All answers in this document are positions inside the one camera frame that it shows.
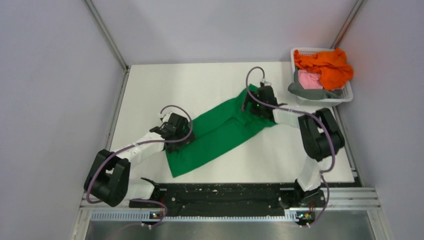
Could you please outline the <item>green t shirt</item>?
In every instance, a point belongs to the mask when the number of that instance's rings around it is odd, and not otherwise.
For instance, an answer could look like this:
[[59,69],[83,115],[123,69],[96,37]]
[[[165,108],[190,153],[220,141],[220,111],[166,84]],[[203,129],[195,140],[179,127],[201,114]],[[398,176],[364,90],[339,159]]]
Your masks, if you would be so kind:
[[166,158],[172,177],[189,173],[248,141],[276,123],[242,111],[247,90],[199,115],[193,123],[196,139]]

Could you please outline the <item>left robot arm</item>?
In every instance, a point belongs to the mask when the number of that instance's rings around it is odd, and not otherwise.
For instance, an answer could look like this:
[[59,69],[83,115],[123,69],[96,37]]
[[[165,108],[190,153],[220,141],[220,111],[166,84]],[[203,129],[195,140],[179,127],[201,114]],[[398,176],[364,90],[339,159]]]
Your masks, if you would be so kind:
[[96,154],[83,187],[88,203],[116,207],[125,199],[136,199],[154,207],[160,202],[155,184],[146,178],[131,179],[131,170],[156,153],[176,152],[196,139],[189,115],[169,112],[160,120],[159,126],[134,143],[116,151],[102,149]]

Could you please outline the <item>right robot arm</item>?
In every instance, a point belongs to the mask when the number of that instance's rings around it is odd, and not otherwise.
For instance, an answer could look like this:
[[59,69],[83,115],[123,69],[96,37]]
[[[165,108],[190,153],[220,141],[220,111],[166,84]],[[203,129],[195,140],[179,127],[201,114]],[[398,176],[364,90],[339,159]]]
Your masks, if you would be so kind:
[[345,145],[345,139],[332,112],[328,108],[321,108],[309,113],[286,104],[278,105],[273,88],[264,84],[255,92],[246,90],[241,110],[300,131],[307,157],[294,181],[294,189],[289,191],[289,196],[281,204],[284,209],[307,206],[318,197],[323,173],[334,168],[336,154]]

